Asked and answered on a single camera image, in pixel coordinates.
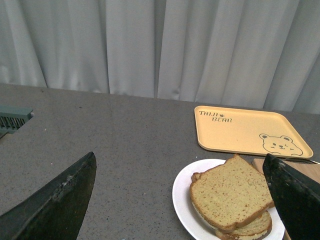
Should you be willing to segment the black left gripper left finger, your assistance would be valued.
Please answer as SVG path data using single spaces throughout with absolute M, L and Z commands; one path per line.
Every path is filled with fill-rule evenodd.
M 0 217 L 2 240 L 75 240 L 96 178 L 89 152 Z

